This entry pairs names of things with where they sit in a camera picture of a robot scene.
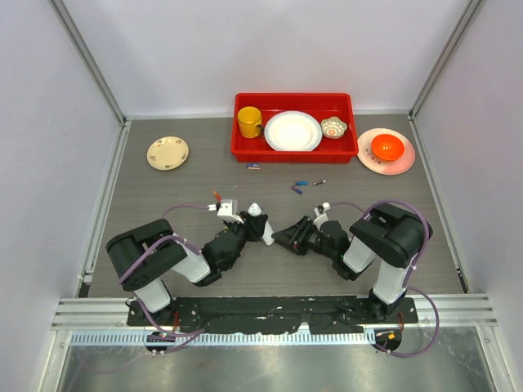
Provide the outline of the white remote control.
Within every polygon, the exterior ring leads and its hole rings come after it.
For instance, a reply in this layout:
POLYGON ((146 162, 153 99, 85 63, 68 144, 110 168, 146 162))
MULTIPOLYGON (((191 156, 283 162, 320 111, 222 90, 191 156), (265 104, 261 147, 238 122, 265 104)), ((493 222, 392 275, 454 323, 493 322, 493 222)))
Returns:
POLYGON ((252 203, 247 213, 249 224, 257 240, 261 240, 265 245, 271 246, 275 242, 275 239, 273 238, 274 230, 270 225, 268 215, 257 203, 252 203))

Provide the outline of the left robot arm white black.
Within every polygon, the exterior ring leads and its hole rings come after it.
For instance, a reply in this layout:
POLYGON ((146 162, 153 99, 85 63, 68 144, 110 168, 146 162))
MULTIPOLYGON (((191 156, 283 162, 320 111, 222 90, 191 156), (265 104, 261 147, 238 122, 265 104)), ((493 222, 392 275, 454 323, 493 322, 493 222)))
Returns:
POLYGON ((134 293, 155 325, 168 324, 174 315, 172 296, 162 276, 173 271, 197 287, 206 287, 221 278, 240 258, 248 242, 274 243, 269 216, 257 203, 238 211, 235 200, 199 206, 215 212, 225 228, 203 247, 177 235, 165 218, 113 237, 105 250, 126 292, 134 293))

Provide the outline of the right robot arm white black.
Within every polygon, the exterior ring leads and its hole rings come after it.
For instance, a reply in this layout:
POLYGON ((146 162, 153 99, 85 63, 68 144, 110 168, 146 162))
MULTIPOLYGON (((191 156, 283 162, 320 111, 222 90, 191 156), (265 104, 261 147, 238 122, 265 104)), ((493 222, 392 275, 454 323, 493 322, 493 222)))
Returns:
POLYGON ((355 281, 375 260, 378 277, 369 291, 368 313, 380 323, 399 313, 408 281, 433 235, 433 229, 414 207, 397 200, 379 201, 367 209, 354 203, 362 216, 349 229, 330 220, 327 211, 340 203, 321 203, 315 217, 272 234, 280 246, 299 256, 309 251, 327 257, 337 274, 355 281))

